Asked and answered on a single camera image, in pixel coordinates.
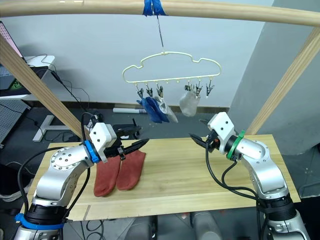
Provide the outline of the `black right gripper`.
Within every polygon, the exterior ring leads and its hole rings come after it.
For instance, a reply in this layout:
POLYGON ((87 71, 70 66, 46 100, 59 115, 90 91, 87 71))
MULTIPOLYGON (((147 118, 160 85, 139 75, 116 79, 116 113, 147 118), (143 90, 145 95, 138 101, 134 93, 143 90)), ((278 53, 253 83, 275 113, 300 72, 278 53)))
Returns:
MULTIPOLYGON (((207 126, 209 121, 207 119, 200 119, 199 122, 207 126)), ((208 152, 210 153, 212 153, 215 149, 218 150, 220 147, 220 140, 215 130, 210 131, 206 137, 206 140, 203 140, 200 136, 197 136, 193 133, 190 133, 189 136, 197 145, 205 149, 207 148, 208 152)))

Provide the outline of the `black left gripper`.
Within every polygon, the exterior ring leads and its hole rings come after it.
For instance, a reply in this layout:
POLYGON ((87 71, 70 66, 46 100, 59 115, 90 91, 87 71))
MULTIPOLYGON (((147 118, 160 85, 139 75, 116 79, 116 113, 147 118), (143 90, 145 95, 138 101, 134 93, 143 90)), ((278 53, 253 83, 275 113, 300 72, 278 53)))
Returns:
POLYGON ((144 145, 146 145, 147 142, 150 140, 149 138, 135 141, 130 146, 127 146, 125 148, 122 145, 121 138, 124 138, 126 136, 132 136, 134 139, 137 139, 140 135, 141 129, 142 128, 140 126, 127 126, 120 129, 118 129, 117 127, 113 127, 117 139, 112 144, 112 146, 104 149, 103 153, 106 156, 106 158, 108 159, 119 156, 121 160, 125 160, 125 155, 135 152, 142 148, 144 145))

